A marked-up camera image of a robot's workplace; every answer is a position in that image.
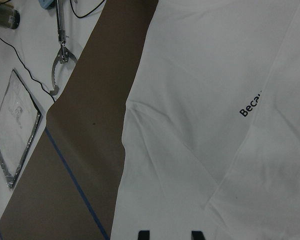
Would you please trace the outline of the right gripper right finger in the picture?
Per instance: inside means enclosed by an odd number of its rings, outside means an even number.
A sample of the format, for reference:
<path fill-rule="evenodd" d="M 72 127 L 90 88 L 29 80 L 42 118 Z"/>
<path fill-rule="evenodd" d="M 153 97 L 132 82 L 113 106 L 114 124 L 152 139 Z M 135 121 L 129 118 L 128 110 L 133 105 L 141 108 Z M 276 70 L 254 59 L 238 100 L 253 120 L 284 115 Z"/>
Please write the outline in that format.
<path fill-rule="evenodd" d="M 191 231 L 191 239 L 192 240 L 205 240 L 205 236 L 202 231 L 192 230 Z"/>

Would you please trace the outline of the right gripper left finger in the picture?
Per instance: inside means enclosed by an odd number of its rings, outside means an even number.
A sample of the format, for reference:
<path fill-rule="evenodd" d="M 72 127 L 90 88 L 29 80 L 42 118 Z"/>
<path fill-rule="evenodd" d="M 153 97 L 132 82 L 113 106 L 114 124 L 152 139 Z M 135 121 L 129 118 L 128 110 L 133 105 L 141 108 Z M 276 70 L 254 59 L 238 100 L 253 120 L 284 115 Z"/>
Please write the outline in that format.
<path fill-rule="evenodd" d="M 149 230 L 140 230 L 138 232 L 137 240 L 149 240 Z"/>

